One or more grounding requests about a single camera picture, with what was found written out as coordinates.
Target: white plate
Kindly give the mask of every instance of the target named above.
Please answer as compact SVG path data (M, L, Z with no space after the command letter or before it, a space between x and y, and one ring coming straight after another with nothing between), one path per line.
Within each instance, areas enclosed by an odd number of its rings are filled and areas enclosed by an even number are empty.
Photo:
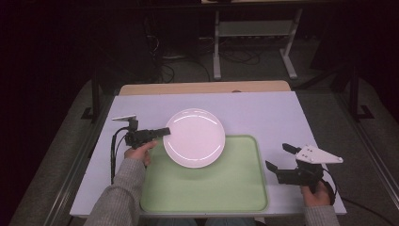
M170 135L164 137L168 155L187 168L202 168L215 162L225 145L225 132L213 114L196 108L174 115L167 123Z

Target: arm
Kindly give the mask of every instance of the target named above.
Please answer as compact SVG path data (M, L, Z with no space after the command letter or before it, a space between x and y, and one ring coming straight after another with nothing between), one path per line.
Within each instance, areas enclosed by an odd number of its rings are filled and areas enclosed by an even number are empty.
M155 145L153 141L137 150L126 151L114 184L97 200L85 225L137 225L144 166L150 164L147 150Z
M301 192L305 203L305 220L308 226L339 226L335 210L329 204L328 190L319 182L314 194L308 186L302 186Z

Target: white shelf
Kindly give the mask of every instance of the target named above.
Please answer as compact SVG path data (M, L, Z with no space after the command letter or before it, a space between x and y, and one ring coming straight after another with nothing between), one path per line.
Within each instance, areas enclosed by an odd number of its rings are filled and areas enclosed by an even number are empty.
M293 21L219 22L219 37L288 36Z

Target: person's left hand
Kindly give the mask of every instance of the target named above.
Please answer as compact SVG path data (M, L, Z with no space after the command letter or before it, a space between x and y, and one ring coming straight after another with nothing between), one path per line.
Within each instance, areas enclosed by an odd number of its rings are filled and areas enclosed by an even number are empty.
M128 149L124 156L125 158L133 158L143 161L145 166L148 166L151 163L150 155L148 150L156 146L156 141L153 140L148 142L137 149L130 148Z

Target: white table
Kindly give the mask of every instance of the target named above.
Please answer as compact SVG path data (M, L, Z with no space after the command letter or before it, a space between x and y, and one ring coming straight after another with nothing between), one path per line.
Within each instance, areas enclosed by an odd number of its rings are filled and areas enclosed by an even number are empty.
M136 114L138 129L165 127L177 112L187 108L201 108L216 115L227 135L251 135L258 141L262 160L268 160L279 169L294 169L295 157L281 148L282 143L296 147L306 144L316 146L311 128L293 91L151 94L117 96L111 106L103 131L91 157L88 169L72 206L71 215L87 217L104 189L110 185L111 137L127 122L111 121L112 118ZM117 170L128 147L122 142L117 159ZM264 176L268 194L268 207L262 212L211 214L206 217L290 216L303 212L303 200L298 186L279 185L276 175L265 166ZM346 210L340 196L334 204L337 214ZM160 217L142 212L147 217ZM187 214L164 214L165 217L187 217ZM204 217L203 213L190 217Z

